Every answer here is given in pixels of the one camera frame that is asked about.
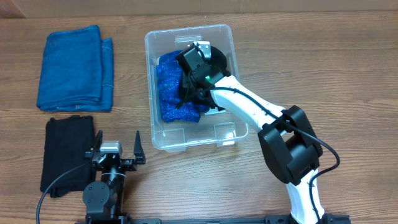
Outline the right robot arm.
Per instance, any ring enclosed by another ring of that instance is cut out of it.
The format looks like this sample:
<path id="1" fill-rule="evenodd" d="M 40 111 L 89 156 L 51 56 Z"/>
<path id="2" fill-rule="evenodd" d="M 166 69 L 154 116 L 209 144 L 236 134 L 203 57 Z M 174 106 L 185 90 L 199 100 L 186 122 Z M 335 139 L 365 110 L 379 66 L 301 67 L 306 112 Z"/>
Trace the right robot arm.
<path id="1" fill-rule="evenodd" d="M 304 111 L 274 105 L 245 88 L 209 42 L 193 42 L 176 59 L 183 71 L 182 102 L 226 109 L 247 123 L 257 132 L 268 169 L 286 184 L 291 221 L 322 223 L 316 176 L 323 151 Z"/>

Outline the black cloth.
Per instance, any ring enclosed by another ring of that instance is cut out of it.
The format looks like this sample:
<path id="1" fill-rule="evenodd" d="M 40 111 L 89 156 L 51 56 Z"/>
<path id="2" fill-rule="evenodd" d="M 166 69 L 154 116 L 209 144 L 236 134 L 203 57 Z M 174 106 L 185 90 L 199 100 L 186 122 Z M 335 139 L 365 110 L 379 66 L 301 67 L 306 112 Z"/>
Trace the black cloth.
<path id="1" fill-rule="evenodd" d="M 181 101 L 176 108 L 192 102 L 222 111 L 223 108 L 215 103 L 210 90 L 216 82 L 231 75 L 227 70 L 226 56 L 216 47 L 211 47 L 210 58 L 205 58 L 198 47 L 191 45 L 175 58 L 183 71 L 178 91 Z"/>
<path id="2" fill-rule="evenodd" d="M 40 191 L 52 198 L 83 191 L 93 182 L 96 171 L 85 152 L 93 146 L 95 127 L 92 116 L 50 118 L 45 127 L 44 161 Z"/>

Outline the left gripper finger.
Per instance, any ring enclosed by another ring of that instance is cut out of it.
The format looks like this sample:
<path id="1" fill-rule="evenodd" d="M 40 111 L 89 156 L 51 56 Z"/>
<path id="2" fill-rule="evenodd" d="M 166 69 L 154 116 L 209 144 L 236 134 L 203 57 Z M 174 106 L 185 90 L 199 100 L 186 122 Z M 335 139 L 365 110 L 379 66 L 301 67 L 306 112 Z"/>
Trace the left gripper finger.
<path id="1" fill-rule="evenodd" d="M 92 151 L 99 151 L 103 141 L 103 131 L 99 130 L 94 138 Z"/>
<path id="2" fill-rule="evenodd" d="M 140 136 L 139 131 L 136 131 L 136 138 L 134 141 L 134 156 L 135 156 L 136 162 L 145 162 L 146 161 L 144 150 L 143 150 L 142 144 L 141 144 L 141 136 Z"/>

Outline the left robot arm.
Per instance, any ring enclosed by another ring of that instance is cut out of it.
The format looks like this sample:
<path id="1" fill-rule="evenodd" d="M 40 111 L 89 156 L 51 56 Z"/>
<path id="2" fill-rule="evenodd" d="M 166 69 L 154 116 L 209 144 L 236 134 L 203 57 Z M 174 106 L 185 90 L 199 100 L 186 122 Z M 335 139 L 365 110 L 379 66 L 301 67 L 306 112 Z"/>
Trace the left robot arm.
<path id="1" fill-rule="evenodd" d="M 134 172 L 138 165 L 146 163 L 140 132 L 136 132 L 132 159 L 122 158 L 120 141 L 103 141 L 98 131 L 94 144 L 85 157 L 91 160 L 95 171 L 101 172 L 100 180 L 88 184 L 83 191 L 86 205 L 86 223 L 132 223 L 132 218 L 122 211 L 127 172 Z"/>

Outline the clear plastic container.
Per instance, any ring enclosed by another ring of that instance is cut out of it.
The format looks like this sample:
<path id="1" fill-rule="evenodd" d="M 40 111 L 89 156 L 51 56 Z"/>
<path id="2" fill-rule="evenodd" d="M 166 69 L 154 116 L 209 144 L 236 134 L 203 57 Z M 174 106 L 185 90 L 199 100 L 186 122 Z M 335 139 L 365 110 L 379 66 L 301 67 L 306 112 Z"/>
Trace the clear plastic container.
<path id="1" fill-rule="evenodd" d="M 225 113 L 208 116 L 202 113 L 197 123 L 189 121 L 165 123 L 162 119 L 156 71 L 159 58 L 169 52 L 183 50 L 197 40 L 209 41 L 212 46 L 220 50 L 226 56 L 227 70 L 236 78 L 239 77 L 233 35 L 230 26 L 226 24 L 148 32 L 145 36 L 145 46 L 150 124 L 152 143 L 157 149 L 180 152 L 187 147 L 204 144 L 226 146 L 248 135 L 248 125 L 228 110 Z"/>

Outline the blue sparkly cloth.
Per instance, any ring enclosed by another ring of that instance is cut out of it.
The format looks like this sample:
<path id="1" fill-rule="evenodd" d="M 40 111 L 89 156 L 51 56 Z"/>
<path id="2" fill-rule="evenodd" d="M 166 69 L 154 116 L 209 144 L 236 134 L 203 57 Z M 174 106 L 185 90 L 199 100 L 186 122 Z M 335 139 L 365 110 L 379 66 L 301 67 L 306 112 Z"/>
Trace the blue sparkly cloth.
<path id="1" fill-rule="evenodd" d="M 180 52 L 181 50 L 176 50 L 162 55 L 156 66 L 161 117 L 165 123 L 173 121 L 197 123 L 201 114 L 210 109 L 208 106 L 197 105 L 189 101 L 176 109 L 182 100 L 178 91 L 183 71 L 175 58 Z"/>

